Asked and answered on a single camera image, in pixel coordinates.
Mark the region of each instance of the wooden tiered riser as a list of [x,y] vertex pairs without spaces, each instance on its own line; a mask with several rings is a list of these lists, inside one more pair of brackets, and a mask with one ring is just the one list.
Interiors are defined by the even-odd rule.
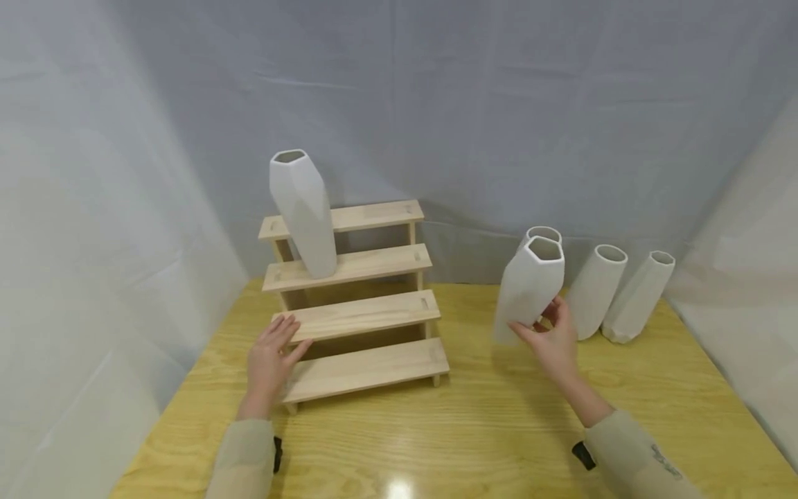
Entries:
[[[416,242],[416,222],[424,219],[415,200],[369,204],[332,211],[333,230],[407,226],[408,245],[338,256],[335,273],[313,279],[302,261],[294,260],[290,237],[281,216],[268,216],[259,239],[270,240],[277,263],[269,265],[263,290],[279,293],[283,314],[294,314],[302,327],[293,344],[343,338],[372,331],[419,324],[425,339],[300,362],[287,383],[283,403],[295,414],[296,403],[419,378],[438,386],[448,363],[440,339],[433,338],[433,321],[440,318],[435,296],[424,289],[424,270],[432,266],[427,248]],[[309,307],[306,289],[408,275],[415,291],[353,302]]]

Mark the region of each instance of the hexagonal vase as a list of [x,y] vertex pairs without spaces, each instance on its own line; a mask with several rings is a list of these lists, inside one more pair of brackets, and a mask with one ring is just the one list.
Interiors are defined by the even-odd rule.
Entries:
[[335,273],[337,256],[324,180],[301,149],[281,151],[269,163],[269,190],[308,272]]
[[627,260],[620,248],[600,244],[579,271],[565,296],[579,340],[590,338],[601,326]]
[[521,244],[518,245],[518,249],[516,252],[521,251],[521,248],[524,248],[529,241],[535,236],[541,236],[548,238],[556,243],[559,243],[560,246],[563,245],[563,235],[559,233],[559,231],[553,227],[548,227],[546,225],[536,225],[534,227],[530,227],[527,231],[523,234],[521,238]]
[[536,321],[563,287],[564,272],[563,248],[546,237],[531,237],[504,268],[493,323],[494,341],[517,344],[518,337],[507,322],[530,325]]
[[612,301],[602,322],[602,334],[615,343],[636,338],[646,326],[675,266],[676,259],[668,253],[649,253]]

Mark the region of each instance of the vase opening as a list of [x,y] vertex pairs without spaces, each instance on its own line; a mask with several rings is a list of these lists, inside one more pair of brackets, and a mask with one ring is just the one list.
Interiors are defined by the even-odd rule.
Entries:
[[274,161],[278,163],[291,163],[299,158],[305,157],[305,151],[295,149],[294,151],[284,151],[275,156]]
[[563,258],[563,249],[556,242],[542,236],[535,236],[527,244],[527,248],[541,261],[559,260]]
[[657,262],[661,263],[662,265],[673,265],[676,261],[673,256],[668,255],[664,251],[652,251],[651,258]]
[[546,239],[556,241],[557,243],[563,242],[563,236],[557,229],[546,227],[544,225],[538,225],[527,230],[527,238],[531,239],[535,236],[545,237]]
[[626,253],[610,244],[600,244],[599,246],[596,246],[594,251],[596,252],[596,255],[613,263],[626,262]]

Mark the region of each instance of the wooden shelf board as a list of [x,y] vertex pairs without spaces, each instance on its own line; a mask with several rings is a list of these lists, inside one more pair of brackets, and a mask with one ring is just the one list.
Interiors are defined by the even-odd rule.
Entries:
[[448,373],[440,338],[306,360],[297,364],[283,403],[304,402]]
[[264,291],[293,291],[387,275],[409,274],[433,265],[424,244],[410,244],[338,255],[338,268],[330,277],[313,279],[301,260],[272,263],[266,269]]
[[292,344],[308,338],[341,338],[440,319],[435,295],[429,289],[281,312],[272,320],[289,314],[302,323]]
[[[332,211],[332,216],[334,232],[388,227],[424,219],[424,213],[416,200],[335,208]],[[280,215],[267,216],[263,219],[258,239],[283,240],[288,238],[290,238],[288,228]]]

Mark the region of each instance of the sleeve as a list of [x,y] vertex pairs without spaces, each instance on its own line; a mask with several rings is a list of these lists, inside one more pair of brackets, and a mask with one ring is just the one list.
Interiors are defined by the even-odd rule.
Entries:
[[271,422],[233,422],[222,439],[205,499],[263,499],[271,487],[275,463]]
[[631,416],[616,410],[585,430],[585,446],[607,486],[629,499],[700,499],[687,477],[662,455],[653,438]]

